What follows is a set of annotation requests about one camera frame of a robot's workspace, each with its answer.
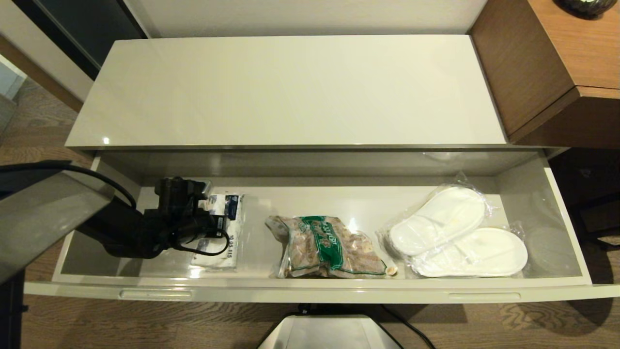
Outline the dark round bowl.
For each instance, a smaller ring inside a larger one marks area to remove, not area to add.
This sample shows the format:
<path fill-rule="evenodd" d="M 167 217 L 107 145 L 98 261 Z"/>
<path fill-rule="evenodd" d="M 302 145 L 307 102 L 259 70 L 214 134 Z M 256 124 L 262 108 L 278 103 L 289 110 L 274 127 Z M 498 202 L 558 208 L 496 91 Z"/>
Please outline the dark round bowl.
<path fill-rule="evenodd" d="M 554 0 L 559 7 L 582 18 L 598 18 L 609 11 L 618 0 Z"/>

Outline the brown wooden desk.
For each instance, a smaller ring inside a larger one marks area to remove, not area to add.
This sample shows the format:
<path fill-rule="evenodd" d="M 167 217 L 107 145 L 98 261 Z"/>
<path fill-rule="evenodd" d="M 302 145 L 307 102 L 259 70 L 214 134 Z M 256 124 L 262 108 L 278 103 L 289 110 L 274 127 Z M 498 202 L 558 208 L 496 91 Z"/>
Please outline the brown wooden desk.
<path fill-rule="evenodd" d="M 620 0 L 487 0 L 470 34 L 511 144 L 620 149 Z"/>

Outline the dark glass panel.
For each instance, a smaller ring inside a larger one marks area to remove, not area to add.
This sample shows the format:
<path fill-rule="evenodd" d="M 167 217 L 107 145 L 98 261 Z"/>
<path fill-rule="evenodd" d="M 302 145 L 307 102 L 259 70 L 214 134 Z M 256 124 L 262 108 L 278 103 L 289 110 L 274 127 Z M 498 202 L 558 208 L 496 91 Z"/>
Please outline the dark glass panel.
<path fill-rule="evenodd" d="M 11 0 L 93 81 L 118 40 L 148 38 L 125 0 Z"/>

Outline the green printed snack bag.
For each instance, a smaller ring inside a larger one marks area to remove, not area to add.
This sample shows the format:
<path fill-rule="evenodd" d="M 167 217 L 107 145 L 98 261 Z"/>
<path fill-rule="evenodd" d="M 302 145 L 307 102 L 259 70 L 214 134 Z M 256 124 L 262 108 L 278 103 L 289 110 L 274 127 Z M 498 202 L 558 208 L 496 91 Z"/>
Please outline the green printed snack bag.
<path fill-rule="evenodd" d="M 338 217 L 270 216 L 265 225 L 283 243 L 277 278 L 384 279 L 396 265 L 376 234 L 352 230 Z"/>

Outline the beige cabinet drawer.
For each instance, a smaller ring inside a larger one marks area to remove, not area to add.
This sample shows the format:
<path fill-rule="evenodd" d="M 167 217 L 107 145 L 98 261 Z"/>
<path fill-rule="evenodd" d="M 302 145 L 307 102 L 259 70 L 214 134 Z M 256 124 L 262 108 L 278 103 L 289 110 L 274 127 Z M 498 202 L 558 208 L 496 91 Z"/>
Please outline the beige cabinet drawer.
<path fill-rule="evenodd" d="M 214 193 L 245 195 L 237 268 L 206 271 L 190 254 L 153 260 L 108 255 L 93 239 L 64 239 L 53 276 L 25 293 L 109 300 L 287 303 L 501 303 L 620 297 L 620 281 L 596 284 L 555 177 L 540 150 L 102 150 L 93 170 L 155 208 L 163 177 L 213 182 Z M 335 216 L 366 234 L 420 206 L 457 177 L 482 191 L 492 227 L 521 227 L 528 263 L 503 278 L 422 278 L 397 261 L 383 280 L 279 279 L 283 245 L 268 216 Z"/>

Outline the silver black robot base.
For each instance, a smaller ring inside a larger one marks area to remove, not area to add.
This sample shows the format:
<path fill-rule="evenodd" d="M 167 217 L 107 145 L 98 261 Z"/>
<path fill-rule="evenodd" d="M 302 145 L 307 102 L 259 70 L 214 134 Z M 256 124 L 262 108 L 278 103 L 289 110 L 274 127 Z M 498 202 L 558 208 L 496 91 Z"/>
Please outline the silver black robot base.
<path fill-rule="evenodd" d="M 404 349 L 366 315 L 288 315 L 256 349 Z"/>

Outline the white disposable slipper in plastic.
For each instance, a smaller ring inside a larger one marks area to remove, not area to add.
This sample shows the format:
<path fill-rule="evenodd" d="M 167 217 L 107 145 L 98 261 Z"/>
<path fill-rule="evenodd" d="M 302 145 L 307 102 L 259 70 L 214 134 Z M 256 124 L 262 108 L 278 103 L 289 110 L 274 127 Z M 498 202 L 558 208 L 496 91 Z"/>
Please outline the white disposable slipper in plastic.
<path fill-rule="evenodd" d="M 412 272 L 427 277 L 506 277 L 528 261 L 524 242 L 502 228 L 478 228 L 410 259 Z"/>
<path fill-rule="evenodd" d="M 394 223 L 387 231 L 387 240 L 400 254 L 418 256 L 473 232 L 486 214 L 483 194 L 470 188 L 449 187 Z"/>

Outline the beige glossy cabinet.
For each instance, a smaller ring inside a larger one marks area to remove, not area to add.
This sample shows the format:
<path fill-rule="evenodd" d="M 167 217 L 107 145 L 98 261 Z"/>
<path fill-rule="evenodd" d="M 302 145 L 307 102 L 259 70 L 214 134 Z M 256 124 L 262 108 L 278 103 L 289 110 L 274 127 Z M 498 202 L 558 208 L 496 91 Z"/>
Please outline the beige glossy cabinet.
<path fill-rule="evenodd" d="M 509 145 L 467 35 L 116 42 L 66 145 L 146 181 L 489 190 L 552 178 Z"/>

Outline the white blue tissue pack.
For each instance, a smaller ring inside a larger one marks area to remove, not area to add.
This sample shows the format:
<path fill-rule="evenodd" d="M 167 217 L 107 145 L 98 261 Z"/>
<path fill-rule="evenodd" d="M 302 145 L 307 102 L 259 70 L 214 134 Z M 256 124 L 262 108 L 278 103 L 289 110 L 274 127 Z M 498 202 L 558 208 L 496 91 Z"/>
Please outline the white blue tissue pack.
<path fill-rule="evenodd" d="M 190 268 L 201 268 L 206 271 L 234 271 L 241 245 L 242 226 L 245 219 L 243 194 L 218 193 L 211 194 L 208 199 L 199 203 L 211 216 L 217 219 L 219 227 L 225 227 L 230 237 L 226 251 L 215 256 L 193 254 Z"/>

